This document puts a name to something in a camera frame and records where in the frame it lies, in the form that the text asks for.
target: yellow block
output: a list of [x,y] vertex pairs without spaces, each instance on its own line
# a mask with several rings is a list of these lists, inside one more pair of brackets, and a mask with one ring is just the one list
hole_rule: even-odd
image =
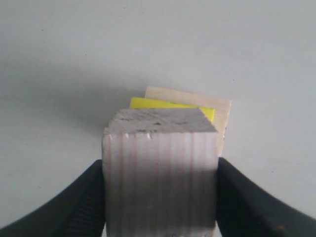
[[132,97],[130,101],[131,109],[141,109],[141,108],[194,108],[199,107],[205,116],[213,122],[215,109],[208,108],[208,107],[201,107],[195,105],[184,105],[178,103],[172,103],[162,100],[154,100],[154,99],[147,99],[147,98],[140,98],[140,97]]

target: white background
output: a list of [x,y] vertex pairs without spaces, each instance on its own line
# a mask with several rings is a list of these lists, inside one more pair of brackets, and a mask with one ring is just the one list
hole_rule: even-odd
[[233,100],[224,157],[316,217],[314,0],[2,0],[0,225],[101,158],[147,85]]

